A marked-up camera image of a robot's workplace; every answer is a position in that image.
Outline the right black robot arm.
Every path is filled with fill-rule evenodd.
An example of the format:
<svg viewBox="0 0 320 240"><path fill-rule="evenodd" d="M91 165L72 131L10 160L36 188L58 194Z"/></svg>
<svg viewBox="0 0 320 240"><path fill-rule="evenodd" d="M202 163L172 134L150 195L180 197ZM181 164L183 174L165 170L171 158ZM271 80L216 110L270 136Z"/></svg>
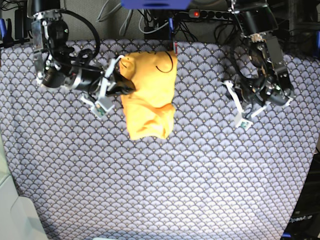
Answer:
<svg viewBox="0 0 320 240"><path fill-rule="evenodd" d="M63 15L74 17L89 28L94 49L82 49L72 55L74 48L67 45L70 31ZM80 91L80 100L99 119L114 107L111 96L129 95L136 90L134 83L116 70L123 55L112 58L107 68L90 64L100 52L101 40L87 19L62 8L58 0L27 1L27 17L32 19L33 61L40 86L48 91L59 88Z"/></svg>

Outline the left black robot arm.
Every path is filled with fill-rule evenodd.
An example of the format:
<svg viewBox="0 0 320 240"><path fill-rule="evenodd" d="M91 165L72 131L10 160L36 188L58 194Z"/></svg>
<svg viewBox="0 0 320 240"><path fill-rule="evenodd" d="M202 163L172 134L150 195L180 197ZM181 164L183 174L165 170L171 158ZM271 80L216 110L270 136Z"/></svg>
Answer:
<svg viewBox="0 0 320 240"><path fill-rule="evenodd" d="M252 119L269 105L287 107L295 93L283 51L273 34L278 24L267 1L233 0L229 11L238 23L241 36L248 40L249 58L258 73L257 78L244 76L235 58L235 47L231 46L230 61L239 79L225 80L223 84L237 109L235 126L248 130L253 125Z"/></svg>

